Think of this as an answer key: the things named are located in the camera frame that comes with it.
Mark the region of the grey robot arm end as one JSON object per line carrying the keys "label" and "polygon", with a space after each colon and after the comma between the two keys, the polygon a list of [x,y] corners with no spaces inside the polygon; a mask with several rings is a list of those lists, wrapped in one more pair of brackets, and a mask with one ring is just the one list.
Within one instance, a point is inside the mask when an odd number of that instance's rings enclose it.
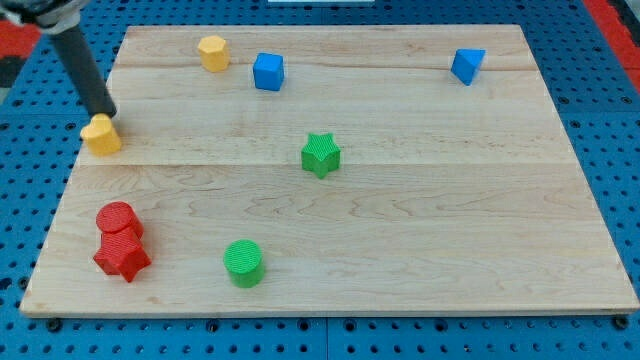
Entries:
{"label": "grey robot arm end", "polygon": [[17,26],[34,25],[41,33],[60,34],[80,23],[91,0],[1,0],[1,14]]}

